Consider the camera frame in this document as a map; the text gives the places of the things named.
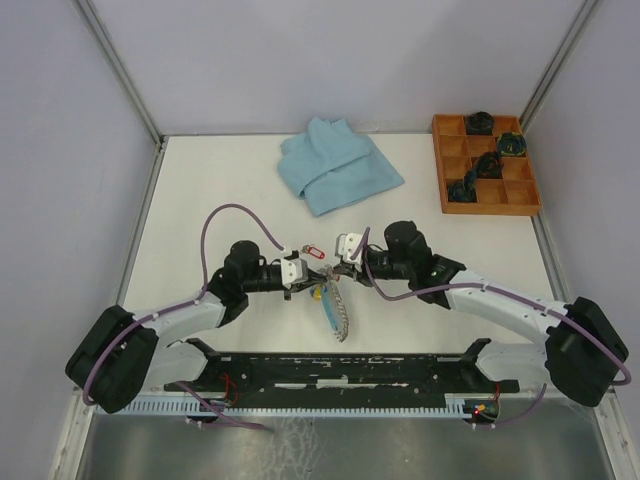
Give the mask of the metal key organizer plate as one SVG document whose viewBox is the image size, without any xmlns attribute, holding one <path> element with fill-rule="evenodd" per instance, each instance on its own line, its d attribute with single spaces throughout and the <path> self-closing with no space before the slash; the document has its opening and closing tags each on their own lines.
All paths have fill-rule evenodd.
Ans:
<svg viewBox="0 0 640 480">
<path fill-rule="evenodd" d="M 338 275 L 326 265 L 321 269 L 325 281 L 321 286 L 321 302 L 331 331 L 339 343 L 349 335 L 349 315 L 338 287 Z"/>
</svg>

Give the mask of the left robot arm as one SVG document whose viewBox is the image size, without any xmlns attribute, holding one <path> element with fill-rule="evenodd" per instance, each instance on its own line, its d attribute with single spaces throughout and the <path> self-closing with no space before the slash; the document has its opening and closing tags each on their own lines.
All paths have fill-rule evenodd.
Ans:
<svg viewBox="0 0 640 480">
<path fill-rule="evenodd" d="M 238 241 L 195 298 L 145 314 L 119 305 L 104 310 L 71 355 L 65 374 L 87 404 L 108 413 L 124 409 L 143 390 L 178 381 L 212 389 L 221 366 L 195 334 L 238 318 L 251 293 L 280 292 L 289 299 L 327 278 L 296 253 L 270 264 L 254 242 Z"/>
</svg>

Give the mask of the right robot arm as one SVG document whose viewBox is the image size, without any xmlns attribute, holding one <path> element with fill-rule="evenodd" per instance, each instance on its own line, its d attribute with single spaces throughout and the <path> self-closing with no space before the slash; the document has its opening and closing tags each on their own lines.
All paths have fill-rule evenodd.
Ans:
<svg viewBox="0 0 640 480">
<path fill-rule="evenodd" d="M 600 404 L 614 386 L 627 386 L 629 351 L 600 306 L 584 297 L 572 303 L 528 296 L 488 280 L 464 264 L 434 253 L 412 221 L 384 231 L 379 250 L 369 234 L 337 237 L 338 274 L 374 289 L 389 302 L 416 298 L 448 311 L 473 315 L 521 337 L 475 343 L 458 368 L 467 389 L 492 382 L 553 386 L 586 407 Z"/>
</svg>

